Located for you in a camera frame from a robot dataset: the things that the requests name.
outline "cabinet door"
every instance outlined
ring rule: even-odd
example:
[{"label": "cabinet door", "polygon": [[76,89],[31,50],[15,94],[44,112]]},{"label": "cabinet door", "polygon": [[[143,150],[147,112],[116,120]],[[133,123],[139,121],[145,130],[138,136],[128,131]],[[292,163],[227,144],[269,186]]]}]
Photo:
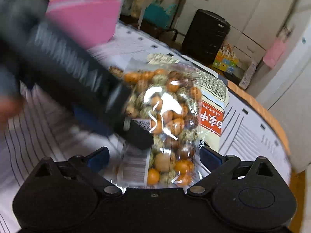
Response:
[{"label": "cabinet door", "polygon": [[234,28],[243,31],[260,0],[218,0],[220,6],[216,14]]},{"label": "cabinet door", "polygon": [[294,0],[260,0],[243,33],[267,49],[287,17]]}]

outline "hand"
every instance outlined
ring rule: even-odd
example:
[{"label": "hand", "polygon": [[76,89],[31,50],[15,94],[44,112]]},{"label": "hand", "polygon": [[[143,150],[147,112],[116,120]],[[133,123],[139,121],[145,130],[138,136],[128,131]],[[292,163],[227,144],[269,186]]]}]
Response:
[{"label": "hand", "polygon": [[4,129],[7,121],[21,112],[25,99],[23,97],[0,97],[0,129]]}]

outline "barcode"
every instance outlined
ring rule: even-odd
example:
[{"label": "barcode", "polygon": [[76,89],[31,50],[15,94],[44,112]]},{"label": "barcode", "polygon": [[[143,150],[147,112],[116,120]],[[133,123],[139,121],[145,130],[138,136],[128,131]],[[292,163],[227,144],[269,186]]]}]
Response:
[{"label": "barcode", "polygon": [[139,150],[127,146],[123,157],[122,182],[146,185],[150,150]]}]

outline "orange egg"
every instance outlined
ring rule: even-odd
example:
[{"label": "orange egg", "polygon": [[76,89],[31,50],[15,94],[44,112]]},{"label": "orange egg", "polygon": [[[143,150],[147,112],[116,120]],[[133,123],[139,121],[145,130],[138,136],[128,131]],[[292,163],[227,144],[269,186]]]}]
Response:
[{"label": "orange egg", "polygon": [[157,75],[157,74],[165,74],[165,75],[167,75],[168,74],[168,70],[165,70],[165,69],[162,69],[162,68],[156,69],[154,71],[154,75]]},{"label": "orange egg", "polygon": [[197,87],[190,88],[190,96],[192,99],[195,99],[197,101],[201,100],[202,97],[201,90],[198,89]]},{"label": "orange egg", "polygon": [[155,109],[156,109],[157,111],[160,111],[160,110],[162,109],[162,104],[163,104],[163,101],[162,101],[162,99],[161,99],[160,96],[155,96],[155,97],[153,97],[153,98],[151,99],[151,101],[150,101],[150,105],[151,105],[152,107],[156,106]]},{"label": "orange egg", "polygon": [[148,185],[155,185],[160,180],[160,173],[156,169],[149,169],[148,177],[147,177],[147,184]]},{"label": "orange egg", "polygon": [[181,113],[177,114],[175,111],[173,112],[173,118],[184,118],[188,114],[188,108],[184,103],[180,104],[181,106]]},{"label": "orange egg", "polygon": [[124,81],[130,84],[136,84],[140,80],[140,78],[141,74],[136,72],[129,72],[124,75]]},{"label": "orange egg", "polygon": [[181,174],[177,178],[177,180],[174,181],[179,187],[187,186],[191,183],[191,176],[189,174]]},{"label": "orange egg", "polygon": [[182,118],[177,118],[170,121],[166,127],[174,136],[177,136],[185,127],[185,121]]},{"label": "orange egg", "polygon": [[163,122],[168,123],[173,119],[173,112],[171,110],[168,110],[168,111],[165,111],[164,113],[162,113],[162,115],[160,113],[158,113],[157,118],[158,119],[163,118]]},{"label": "orange egg", "polygon": [[174,169],[176,172],[186,174],[194,170],[194,164],[189,160],[182,159],[176,162]]},{"label": "orange egg", "polygon": [[151,120],[150,126],[151,126],[150,130],[152,130],[151,133],[158,135],[162,132],[162,121],[161,120],[158,119],[157,122],[155,122],[154,120]]},{"label": "orange egg", "polygon": [[179,81],[177,79],[169,79],[166,83],[167,90],[176,93],[179,89]]},{"label": "orange egg", "polygon": [[146,71],[142,73],[143,80],[151,80],[153,76],[154,76],[154,72],[151,72],[151,71]]}]

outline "pink towel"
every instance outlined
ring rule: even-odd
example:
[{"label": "pink towel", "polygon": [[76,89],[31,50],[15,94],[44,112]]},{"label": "pink towel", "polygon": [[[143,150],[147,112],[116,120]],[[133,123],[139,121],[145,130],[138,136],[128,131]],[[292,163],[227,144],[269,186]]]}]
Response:
[{"label": "pink towel", "polygon": [[286,48],[286,43],[284,43],[280,38],[277,38],[274,41],[272,47],[268,49],[268,51],[266,52],[266,55],[263,57],[262,59],[263,62],[265,62],[267,66],[274,68],[279,58],[285,51],[285,48]]}]

